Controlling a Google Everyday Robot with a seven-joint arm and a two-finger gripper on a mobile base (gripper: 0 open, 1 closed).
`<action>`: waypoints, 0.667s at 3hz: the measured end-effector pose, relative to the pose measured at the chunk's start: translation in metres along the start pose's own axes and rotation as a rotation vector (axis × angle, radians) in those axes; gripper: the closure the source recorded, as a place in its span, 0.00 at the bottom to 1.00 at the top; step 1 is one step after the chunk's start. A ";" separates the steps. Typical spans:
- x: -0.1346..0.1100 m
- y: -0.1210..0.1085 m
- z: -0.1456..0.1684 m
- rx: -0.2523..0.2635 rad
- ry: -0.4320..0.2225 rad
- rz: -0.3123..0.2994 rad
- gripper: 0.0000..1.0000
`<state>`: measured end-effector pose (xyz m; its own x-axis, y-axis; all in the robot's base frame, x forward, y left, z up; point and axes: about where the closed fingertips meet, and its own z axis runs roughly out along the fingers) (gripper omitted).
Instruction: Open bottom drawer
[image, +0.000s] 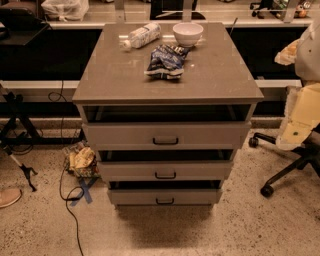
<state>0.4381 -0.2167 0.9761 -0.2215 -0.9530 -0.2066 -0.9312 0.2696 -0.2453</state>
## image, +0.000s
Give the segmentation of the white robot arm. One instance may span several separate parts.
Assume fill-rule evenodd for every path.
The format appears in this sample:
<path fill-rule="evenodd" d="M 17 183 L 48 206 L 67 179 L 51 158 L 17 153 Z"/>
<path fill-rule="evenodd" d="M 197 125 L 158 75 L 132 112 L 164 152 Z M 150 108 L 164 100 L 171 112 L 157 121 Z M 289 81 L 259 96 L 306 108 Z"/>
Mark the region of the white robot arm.
<path fill-rule="evenodd" d="M 289 90 L 285 119 L 276 138 L 278 148 L 293 150 L 320 123 L 320 18 L 278 52 L 274 61 L 285 66 L 293 64 L 296 75 L 305 82 L 303 88 Z"/>

